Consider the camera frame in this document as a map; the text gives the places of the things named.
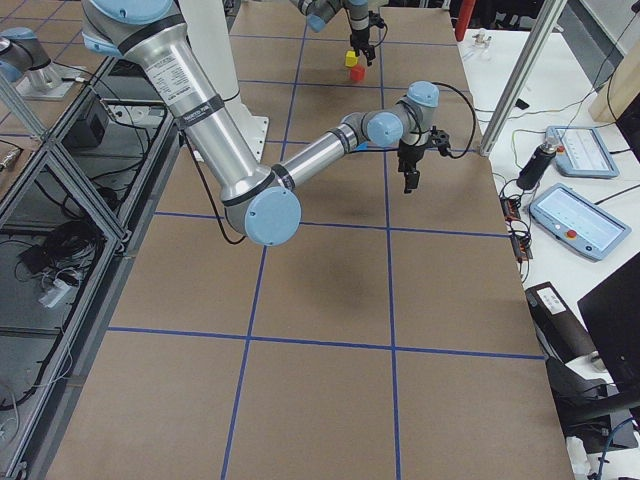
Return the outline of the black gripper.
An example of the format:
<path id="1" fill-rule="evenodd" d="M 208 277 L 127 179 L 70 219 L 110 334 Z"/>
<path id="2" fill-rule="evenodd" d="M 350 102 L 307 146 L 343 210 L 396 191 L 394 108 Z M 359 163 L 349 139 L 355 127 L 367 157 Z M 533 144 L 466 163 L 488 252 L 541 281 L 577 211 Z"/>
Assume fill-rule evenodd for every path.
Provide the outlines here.
<path id="1" fill-rule="evenodd" d="M 350 34 L 350 45 L 354 50 L 356 61 L 360 61 L 361 51 L 364 50 L 366 63 L 368 66 L 373 64 L 376 58 L 375 47 L 370 44 L 369 30 L 352 30 Z"/>
<path id="2" fill-rule="evenodd" d="M 404 194 L 410 194 L 419 186 L 420 172 L 417 164 L 424 157 L 426 145 L 409 145 L 403 141 L 398 145 L 398 171 L 404 173 Z"/>

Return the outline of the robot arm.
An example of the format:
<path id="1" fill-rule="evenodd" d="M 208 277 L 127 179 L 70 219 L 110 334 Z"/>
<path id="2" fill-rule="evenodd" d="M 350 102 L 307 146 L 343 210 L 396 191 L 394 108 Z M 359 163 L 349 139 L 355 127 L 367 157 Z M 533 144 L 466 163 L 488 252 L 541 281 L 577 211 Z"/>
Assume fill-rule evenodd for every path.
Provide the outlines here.
<path id="1" fill-rule="evenodd" d="M 254 156 L 188 44 L 187 23 L 173 1 L 85 1 L 88 49 L 138 64 L 221 186 L 231 227 L 253 242 L 276 246 L 298 230 L 294 190 L 365 142 L 424 154 L 439 104 L 438 87 L 412 83 L 389 108 L 343 118 L 291 159 L 266 166 Z"/>
<path id="2" fill-rule="evenodd" d="M 347 14 L 350 27 L 349 42 L 356 57 L 361 54 L 371 66 L 376 58 L 375 47 L 370 43 L 370 30 L 374 24 L 374 12 L 365 0 L 292 0 L 291 4 L 305 17 L 307 25 L 316 33 L 342 10 Z"/>

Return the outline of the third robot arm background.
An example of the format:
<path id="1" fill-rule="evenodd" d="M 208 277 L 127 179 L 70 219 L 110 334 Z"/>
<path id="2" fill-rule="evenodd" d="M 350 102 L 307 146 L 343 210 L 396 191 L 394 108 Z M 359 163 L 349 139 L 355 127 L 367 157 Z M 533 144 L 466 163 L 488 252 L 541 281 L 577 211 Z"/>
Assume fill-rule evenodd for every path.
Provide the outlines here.
<path id="1" fill-rule="evenodd" d="M 79 69 L 56 64 L 27 27 L 1 32 L 1 74 L 27 100 L 60 101 L 88 81 Z"/>

